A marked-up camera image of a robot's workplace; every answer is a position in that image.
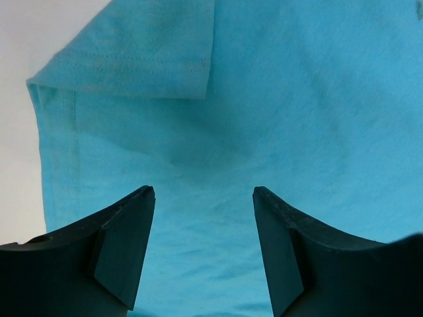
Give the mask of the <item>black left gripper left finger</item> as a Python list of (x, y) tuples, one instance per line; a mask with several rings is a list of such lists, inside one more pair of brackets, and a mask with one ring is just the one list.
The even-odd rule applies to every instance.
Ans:
[(155, 209), (144, 186), (70, 225), (1, 246), (2, 316), (126, 316)]

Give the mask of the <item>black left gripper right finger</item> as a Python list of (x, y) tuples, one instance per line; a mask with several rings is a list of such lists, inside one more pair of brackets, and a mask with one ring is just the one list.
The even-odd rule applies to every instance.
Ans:
[(254, 215), (275, 316), (421, 316), (422, 235), (384, 244), (331, 227), (265, 187)]

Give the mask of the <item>turquoise t-shirt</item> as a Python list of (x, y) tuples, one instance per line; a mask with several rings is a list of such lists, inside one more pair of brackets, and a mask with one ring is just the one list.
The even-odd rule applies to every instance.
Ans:
[(269, 316), (266, 186), (336, 228), (422, 230), (415, 1), (112, 1), (27, 82), (56, 230), (143, 186), (138, 316)]

